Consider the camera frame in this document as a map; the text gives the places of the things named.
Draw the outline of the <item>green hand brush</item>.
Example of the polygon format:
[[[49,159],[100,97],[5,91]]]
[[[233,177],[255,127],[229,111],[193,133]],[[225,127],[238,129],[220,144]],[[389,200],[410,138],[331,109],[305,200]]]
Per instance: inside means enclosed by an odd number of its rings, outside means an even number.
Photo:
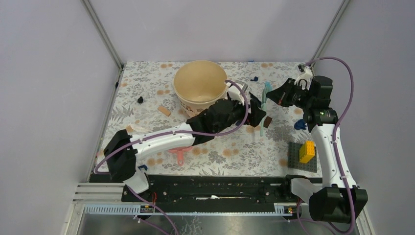
[[[266,102],[267,102],[267,93],[265,93],[264,92],[264,89],[263,89],[263,91],[262,91],[262,97],[261,97],[261,103],[262,103],[262,105],[261,105],[261,109],[263,110],[263,111],[266,111],[266,109],[267,109],[267,105],[266,105]],[[264,127],[263,127],[263,122],[264,122],[264,119],[265,119],[265,117],[263,118],[263,120],[261,121],[261,123],[260,123],[260,136],[262,137],[263,135],[264,135]]]

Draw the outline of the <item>pink plastic dustpan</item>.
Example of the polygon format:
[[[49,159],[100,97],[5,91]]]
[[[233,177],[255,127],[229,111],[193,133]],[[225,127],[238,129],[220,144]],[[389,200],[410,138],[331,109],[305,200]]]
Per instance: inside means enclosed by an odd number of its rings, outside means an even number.
[[[192,146],[178,147],[178,148],[169,149],[168,152],[172,153],[172,154],[176,154],[178,166],[183,166],[183,164],[184,164],[184,153],[187,152],[187,151],[190,151],[191,149],[192,149]]]

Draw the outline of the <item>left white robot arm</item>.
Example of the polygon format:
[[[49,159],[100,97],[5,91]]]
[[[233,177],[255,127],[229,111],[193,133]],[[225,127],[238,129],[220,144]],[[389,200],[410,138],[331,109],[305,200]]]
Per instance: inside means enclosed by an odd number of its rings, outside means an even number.
[[[136,167],[137,157],[208,142],[235,132],[224,130],[236,123],[237,128],[257,127],[265,116],[261,102],[254,95],[249,103],[219,99],[185,123],[166,130],[142,135],[130,135],[125,129],[117,131],[103,150],[102,163],[107,164],[111,182],[126,184],[138,200],[146,201],[152,189],[146,173]]]

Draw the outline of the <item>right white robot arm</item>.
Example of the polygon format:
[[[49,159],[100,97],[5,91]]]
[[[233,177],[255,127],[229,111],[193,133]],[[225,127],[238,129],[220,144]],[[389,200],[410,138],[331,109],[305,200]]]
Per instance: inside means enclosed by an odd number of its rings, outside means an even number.
[[[307,177],[287,175],[281,197],[288,202],[304,201],[314,221],[331,223],[354,222],[368,201],[366,190],[360,189],[347,167],[343,153],[339,118],[330,108],[333,81],[325,76],[312,78],[308,89],[302,89],[289,78],[266,97],[277,105],[295,105],[303,111],[303,119],[315,143],[323,176],[322,186]]]

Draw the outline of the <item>teal paper scrap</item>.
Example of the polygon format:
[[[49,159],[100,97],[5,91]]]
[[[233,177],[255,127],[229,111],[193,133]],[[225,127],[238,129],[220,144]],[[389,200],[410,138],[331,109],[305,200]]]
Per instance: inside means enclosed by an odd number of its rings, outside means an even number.
[[[265,93],[268,93],[273,90],[272,84],[270,82],[265,82],[264,85],[265,85],[264,87]]]

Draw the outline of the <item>brown wooden block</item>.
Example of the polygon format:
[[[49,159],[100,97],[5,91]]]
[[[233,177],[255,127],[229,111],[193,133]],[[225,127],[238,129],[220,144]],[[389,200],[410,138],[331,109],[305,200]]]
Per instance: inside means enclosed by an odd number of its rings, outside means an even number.
[[[270,126],[270,124],[271,124],[271,122],[272,122],[272,118],[271,117],[266,117],[265,119],[264,119],[264,122],[263,122],[263,127],[264,128],[268,128],[269,126]]]

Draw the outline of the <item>grey lego baseplate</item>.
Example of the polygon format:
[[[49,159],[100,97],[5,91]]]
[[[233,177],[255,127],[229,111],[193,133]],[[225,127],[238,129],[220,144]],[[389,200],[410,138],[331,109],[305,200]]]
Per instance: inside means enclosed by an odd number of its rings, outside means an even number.
[[[317,173],[317,158],[314,156],[308,163],[301,163],[299,159],[301,144],[288,142],[288,168]]]

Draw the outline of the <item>yellow lego brick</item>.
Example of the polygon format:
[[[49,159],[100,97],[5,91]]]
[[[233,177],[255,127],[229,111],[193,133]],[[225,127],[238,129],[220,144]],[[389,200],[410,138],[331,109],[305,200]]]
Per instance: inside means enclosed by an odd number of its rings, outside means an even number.
[[[307,164],[315,155],[315,143],[313,141],[306,141],[299,149],[299,162]]]

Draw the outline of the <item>beige plastic bucket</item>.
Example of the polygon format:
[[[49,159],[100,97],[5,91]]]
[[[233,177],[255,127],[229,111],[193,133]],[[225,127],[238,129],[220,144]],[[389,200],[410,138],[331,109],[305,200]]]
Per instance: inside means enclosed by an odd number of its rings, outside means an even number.
[[[225,70],[219,64],[197,60],[178,69],[173,88],[181,108],[188,116],[194,117],[217,100],[226,97],[227,78]]]

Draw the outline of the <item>tan wooden block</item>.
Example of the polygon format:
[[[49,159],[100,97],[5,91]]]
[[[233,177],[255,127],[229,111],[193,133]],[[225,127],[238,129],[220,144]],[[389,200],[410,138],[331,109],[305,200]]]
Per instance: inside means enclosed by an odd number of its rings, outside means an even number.
[[[167,117],[169,117],[169,116],[171,115],[171,112],[170,112],[167,108],[165,108],[165,107],[163,107],[163,106],[159,106],[159,107],[158,107],[158,110],[159,110],[161,113],[163,113],[165,116],[167,116]]]

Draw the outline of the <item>floral table cloth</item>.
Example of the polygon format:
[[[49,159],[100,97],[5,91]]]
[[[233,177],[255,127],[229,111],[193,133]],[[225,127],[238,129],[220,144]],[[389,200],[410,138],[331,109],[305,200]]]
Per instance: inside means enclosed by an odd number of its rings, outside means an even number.
[[[94,173],[121,182],[140,174],[272,176],[292,174],[289,143],[302,109],[261,100],[296,74],[295,65],[248,62],[129,62]]]

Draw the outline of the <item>white paper scrap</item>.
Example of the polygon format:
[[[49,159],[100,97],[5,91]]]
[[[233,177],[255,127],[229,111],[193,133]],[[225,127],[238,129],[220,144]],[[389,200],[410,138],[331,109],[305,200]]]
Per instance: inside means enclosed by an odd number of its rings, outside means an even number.
[[[140,125],[135,125],[135,124],[130,124],[127,129],[129,133],[146,134],[146,133],[152,132],[152,130],[148,128],[141,127]]]

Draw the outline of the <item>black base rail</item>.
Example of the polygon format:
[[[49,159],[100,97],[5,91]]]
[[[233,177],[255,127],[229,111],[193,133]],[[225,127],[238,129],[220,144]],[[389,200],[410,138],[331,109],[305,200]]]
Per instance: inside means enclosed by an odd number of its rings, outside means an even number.
[[[274,205],[296,206],[299,198],[285,188],[284,177],[149,175],[149,189],[132,193],[126,186],[121,201],[152,203],[172,213],[274,212]]]

